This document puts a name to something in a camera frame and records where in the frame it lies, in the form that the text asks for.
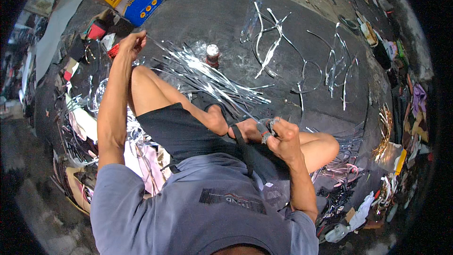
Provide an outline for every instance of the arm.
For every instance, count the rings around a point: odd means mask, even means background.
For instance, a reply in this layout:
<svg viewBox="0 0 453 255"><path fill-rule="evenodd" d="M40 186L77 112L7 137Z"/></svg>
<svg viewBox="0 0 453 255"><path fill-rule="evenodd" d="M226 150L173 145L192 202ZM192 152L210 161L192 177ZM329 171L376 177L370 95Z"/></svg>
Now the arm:
<svg viewBox="0 0 453 255"><path fill-rule="evenodd" d="M277 137L269 137L267 146L289 167L291 207L293 211L306 213L314 223L318 216L316 195L305 165L305 158L300 150L299 128L280 119L280 122L275 123L274 131Z"/></svg>
<svg viewBox="0 0 453 255"><path fill-rule="evenodd" d="M126 115L132 62L146 44L146 31L121 40L118 55L110 69L109 82L97 117L98 170L110 163L124 164Z"/></svg>

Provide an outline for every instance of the black shorts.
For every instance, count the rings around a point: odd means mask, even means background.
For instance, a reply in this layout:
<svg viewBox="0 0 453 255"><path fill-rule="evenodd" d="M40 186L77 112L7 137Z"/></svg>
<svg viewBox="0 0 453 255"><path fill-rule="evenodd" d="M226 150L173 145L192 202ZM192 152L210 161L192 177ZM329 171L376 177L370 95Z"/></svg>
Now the black shorts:
<svg viewBox="0 0 453 255"><path fill-rule="evenodd" d="M176 163L189 157L211 153L227 153L238 159L242 154L237 143L229 142L206 128L185 110L181 103L137 116L144 131L173 157ZM289 169L266 145L252 144L254 171L264 183L289 179Z"/></svg>

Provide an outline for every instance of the black strap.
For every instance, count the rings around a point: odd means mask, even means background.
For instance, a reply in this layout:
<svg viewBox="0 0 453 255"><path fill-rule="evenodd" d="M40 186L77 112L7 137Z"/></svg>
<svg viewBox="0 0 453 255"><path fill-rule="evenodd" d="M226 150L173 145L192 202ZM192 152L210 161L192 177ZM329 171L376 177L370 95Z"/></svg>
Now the black strap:
<svg viewBox="0 0 453 255"><path fill-rule="evenodd" d="M176 173L180 173L181 171L176 167L177 164L179 164L180 161L175 161L173 156L170 156L170 163L167 164L166 166L162 167L160 169L160 171L163 171L164 169L166 169L167 167L170 167L170 171L173 173L173 174L176 174Z"/></svg>
<svg viewBox="0 0 453 255"><path fill-rule="evenodd" d="M253 173L253 158L250 154L250 150L248 150L249 145L246 143L246 141L244 141L241 131L236 126L236 124L232 125L231 128L233 129L234 136L236 137L236 142L239 145L239 149L241 150L242 161L247 165L247 176L251 177Z"/></svg>

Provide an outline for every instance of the man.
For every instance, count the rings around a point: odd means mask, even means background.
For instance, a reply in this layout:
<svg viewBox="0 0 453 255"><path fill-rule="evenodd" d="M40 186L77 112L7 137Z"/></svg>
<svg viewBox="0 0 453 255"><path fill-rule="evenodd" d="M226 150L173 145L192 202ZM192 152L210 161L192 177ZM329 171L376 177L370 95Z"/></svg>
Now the man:
<svg viewBox="0 0 453 255"><path fill-rule="evenodd" d="M291 176L290 205L277 212L264 201L258 174L247 176L235 144L219 137L235 134L218 105L202 111L150 69L132 69L145 45L145 31L120 42L100 105L91 208L99 252L317 254L318 210L309 172L337 155L335 139L299 133L283 119L275 124L278 137L270 137L267 146ZM124 165L128 104L144 130L178 162L179 172L146 200L141 178ZM251 119L237 126L247 142L261 140Z"/></svg>

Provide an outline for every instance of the purple cloth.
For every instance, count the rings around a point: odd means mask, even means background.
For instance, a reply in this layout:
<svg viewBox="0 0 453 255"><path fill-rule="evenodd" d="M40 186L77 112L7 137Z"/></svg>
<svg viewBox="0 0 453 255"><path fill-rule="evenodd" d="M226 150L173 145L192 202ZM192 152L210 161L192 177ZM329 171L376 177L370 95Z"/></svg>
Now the purple cloth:
<svg viewBox="0 0 453 255"><path fill-rule="evenodd" d="M419 106L422 108L422 111L426 113L426 92L420 84L414 86L414 99L412 101L412 114L417 118L419 113Z"/></svg>

